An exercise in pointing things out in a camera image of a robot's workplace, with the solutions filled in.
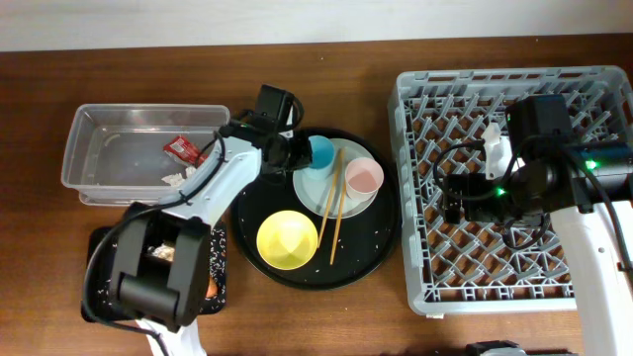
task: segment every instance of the yellow bowl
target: yellow bowl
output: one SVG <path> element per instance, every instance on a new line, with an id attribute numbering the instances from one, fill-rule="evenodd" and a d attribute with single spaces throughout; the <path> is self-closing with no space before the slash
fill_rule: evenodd
<path id="1" fill-rule="evenodd" d="M 317 240 L 317 228 L 308 217 L 283 211 L 271 215 L 259 227 L 257 251 L 269 265 L 292 270 L 313 258 Z"/>

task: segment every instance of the gray dish rack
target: gray dish rack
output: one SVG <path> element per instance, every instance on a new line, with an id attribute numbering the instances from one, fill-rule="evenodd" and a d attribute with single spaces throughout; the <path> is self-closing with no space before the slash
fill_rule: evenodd
<path id="1" fill-rule="evenodd" d="M 398 164 L 408 302 L 427 316 L 472 312 L 574 310 L 560 241 L 548 231 L 513 252 L 491 223 L 451 225 L 439 214 L 434 158 L 490 122 L 506 132 L 506 106 L 530 95 L 562 94 L 583 141 L 631 137 L 633 91 L 615 66 L 417 71 L 402 73 L 389 101 L 392 154 Z M 447 155 L 440 174 L 483 172 L 480 152 Z M 514 242 L 529 238 L 516 229 Z"/>

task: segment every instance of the red wrapper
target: red wrapper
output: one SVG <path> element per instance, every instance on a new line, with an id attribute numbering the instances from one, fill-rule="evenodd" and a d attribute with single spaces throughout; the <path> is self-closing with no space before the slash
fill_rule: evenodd
<path id="1" fill-rule="evenodd" d="M 171 142 L 162 147 L 162 150 L 176 162 L 185 166 L 193 166 L 196 164 L 196 157 L 200 154 L 200 149 L 183 135 L 172 139 Z M 209 157 L 207 154 L 201 155 L 198 164 L 202 164 L 207 157 Z"/>

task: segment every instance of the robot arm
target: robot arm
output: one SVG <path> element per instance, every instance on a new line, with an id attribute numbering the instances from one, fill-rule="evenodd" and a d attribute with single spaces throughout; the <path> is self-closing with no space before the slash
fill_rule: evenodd
<path id="1" fill-rule="evenodd" d="M 633 246 L 631 202 L 615 202 L 613 206 L 627 245 Z M 622 258 L 604 203 L 593 205 L 593 213 L 583 214 L 577 207 L 568 207 L 551 217 L 570 267 L 586 354 L 630 354 L 633 289 L 618 268 Z"/>
<path id="2" fill-rule="evenodd" d="M 102 245 L 117 239 L 109 298 L 141 331 L 95 315 L 109 326 L 142 332 L 154 355 L 204 355 L 196 316 L 209 285 L 210 234 L 226 208 L 260 174 L 285 174 L 307 167 L 312 150 L 305 133 L 283 135 L 303 117 L 301 103 L 289 92 L 262 86 L 255 112 L 245 111 L 216 133 L 207 160 L 178 194 L 154 207 L 133 204 L 95 249 L 84 280 L 90 280 Z M 171 257 L 156 256 L 157 247 Z"/>
<path id="3" fill-rule="evenodd" d="M 467 221 L 536 227 L 549 214 L 570 267 L 587 355 L 630 354 L 633 148 L 578 143 L 562 96 L 517 102 L 506 118 L 509 144 L 502 139 L 473 146 L 485 149 L 487 159 L 507 163 L 486 174 L 449 174 L 440 186 L 445 219 L 458 223 L 463 210 Z M 519 154 L 524 165 L 517 168 Z M 607 212 L 607 200 L 615 214 Z M 615 233 L 613 217 L 622 233 Z"/>

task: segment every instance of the white wall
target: white wall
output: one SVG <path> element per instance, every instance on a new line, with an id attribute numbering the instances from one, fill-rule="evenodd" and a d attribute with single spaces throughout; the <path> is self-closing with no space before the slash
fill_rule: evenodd
<path id="1" fill-rule="evenodd" d="M 633 32 L 632 0 L 0 0 L 0 50 Z"/>

